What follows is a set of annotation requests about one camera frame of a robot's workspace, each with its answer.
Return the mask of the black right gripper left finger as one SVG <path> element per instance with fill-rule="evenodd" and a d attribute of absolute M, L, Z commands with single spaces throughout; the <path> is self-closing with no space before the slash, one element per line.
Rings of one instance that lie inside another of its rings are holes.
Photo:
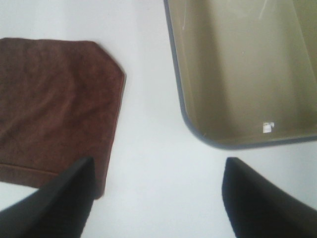
<path fill-rule="evenodd" d="M 95 199 L 95 163 L 79 159 L 0 213 L 2 238 L 79 238 Z"/>

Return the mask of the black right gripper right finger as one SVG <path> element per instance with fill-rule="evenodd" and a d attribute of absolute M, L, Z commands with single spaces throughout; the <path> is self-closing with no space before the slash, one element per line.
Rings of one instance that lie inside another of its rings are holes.
<path fill-rule="evenodd" d="M 239 158 L 228 157 L 222 200 L 237 238 L 315 238 L 317 212 L 265 179 Z"/>

